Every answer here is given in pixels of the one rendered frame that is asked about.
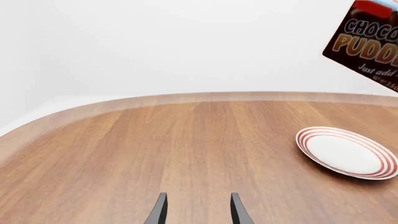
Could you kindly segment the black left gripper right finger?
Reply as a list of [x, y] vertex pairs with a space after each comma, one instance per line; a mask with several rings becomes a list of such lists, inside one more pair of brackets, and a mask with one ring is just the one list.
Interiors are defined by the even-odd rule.
[[231, 194], [230, 211], [232, 224], [254, 224], [236, 192]]

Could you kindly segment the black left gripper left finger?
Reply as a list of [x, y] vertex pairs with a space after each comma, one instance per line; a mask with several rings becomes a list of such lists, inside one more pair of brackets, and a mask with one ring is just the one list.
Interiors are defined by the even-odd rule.
[[162, 192], [144, 224], [165, 224], [167, 219], [167, 194]]

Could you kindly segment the white plate with red rings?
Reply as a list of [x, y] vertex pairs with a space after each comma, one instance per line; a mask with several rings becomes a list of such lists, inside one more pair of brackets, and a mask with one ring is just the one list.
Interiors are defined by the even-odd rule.
[[398, 158], [383, 145], [344, 129], [313, 126], [295, 137], [311, 160], [337, 173], [366, 180], [398, 176]]

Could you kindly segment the brown chocolate pudding box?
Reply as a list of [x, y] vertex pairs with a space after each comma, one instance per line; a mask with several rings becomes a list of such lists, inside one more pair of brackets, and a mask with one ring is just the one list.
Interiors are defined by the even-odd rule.
[[354, 0], [322, 54], [398, 93], [398, 0]]

